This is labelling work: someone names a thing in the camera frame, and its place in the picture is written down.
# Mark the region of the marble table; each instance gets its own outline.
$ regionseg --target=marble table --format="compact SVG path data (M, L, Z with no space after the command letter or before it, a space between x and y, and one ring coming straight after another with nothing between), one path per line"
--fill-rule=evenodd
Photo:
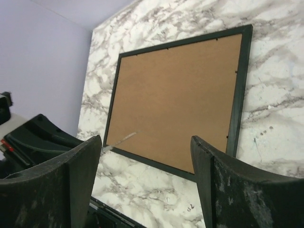
M78 137L104 135L119 53L252 24L237 158L304 177L303 10L301 0L135 1L93 31ZM93 196L150 228L205 227L195 183L113 152Z

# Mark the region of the marble surface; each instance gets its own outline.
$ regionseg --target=marble surface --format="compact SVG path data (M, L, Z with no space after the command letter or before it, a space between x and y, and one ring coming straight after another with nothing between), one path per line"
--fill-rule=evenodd
M104 135L118 54L253 24L237 158L304 177L304 1L139 0L93 32L78 137ZM196 184L113 152L93 196L150 228L205 227Z

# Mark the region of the white wall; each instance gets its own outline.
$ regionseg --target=white wall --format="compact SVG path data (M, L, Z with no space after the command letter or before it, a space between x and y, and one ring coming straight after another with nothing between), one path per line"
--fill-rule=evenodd
M31 0L70 21L93 30L133 0Z
M0 0L0 91L12 112L76 135L91 31L29 0Z

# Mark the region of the black frame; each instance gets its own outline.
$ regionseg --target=black frame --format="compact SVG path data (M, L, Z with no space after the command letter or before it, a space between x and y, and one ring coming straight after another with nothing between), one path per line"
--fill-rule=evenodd
M170 43L165 43L161 45L156 45L152 47L147 47L139 50L134 50L130 52L125 52L119 54L118 57L118 63L116 68L116 74L115 74L115 80L114 80L114 86L113 86L113 92L110 102L110 108L109 108L109 114L107 118L105 133L104 133L104 142L106 142L110 121L111 121L111 114L112 114L112 108L115 98L115 91L116 91L116 85L118 82L118 75L119 75L119 69L120 69L120 63L121 59L123 57L127 56L133 56L138 54L143 54L147 52L162 50L162 49L168 49L173 48L177 46L207 41L210 39L218 39L228 36L233 36L237 34L242 34L242 40L241 40L241 47L240 47L240 54L239 54L239 60L238 60L238 68L237 68L237 79L236 79L236 86L234 91L234 98L233 98L233 105L232 105L232 112L231 112L231 119L230 119L230 127L229 127L229 134L228 134L228 140L227 140L227 148L226 153L230 156L236 157L237 154L237 148L238 148L238 137L239 137L239 130L241 125L241 116L242 116L242 110L243 110L243 102L244 102L244 96L245 96L245 87L246 87L246 79L247 79L247 71L248 71L248 62L249 62L249 54L250 54L250 45L251 45L251 39L252 39L252 31L253 26L252 25L244 25L241 27L236 28L230 28L227 30L209 33L193 38L187 38L182 39ZM126 156L128 158L134 159L136 161L145 163L147 165L153 166L157 169L169 172L171 174L180 176L182 178L188 179L190 181L195 182L194 174L174 168L169 165L162 164L157 161L153 161L147 158L144 158L142 156L133 154L131 152L127 152L118 148L113 148L113 152L121 154L123 156Z

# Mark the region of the brown backing board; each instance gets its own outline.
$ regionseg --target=brown backing board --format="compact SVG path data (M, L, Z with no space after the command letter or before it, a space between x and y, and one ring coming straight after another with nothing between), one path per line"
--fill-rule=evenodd
M123 57L106 144L140 130L117 148L190 173L191 136L226 151L241 39Z

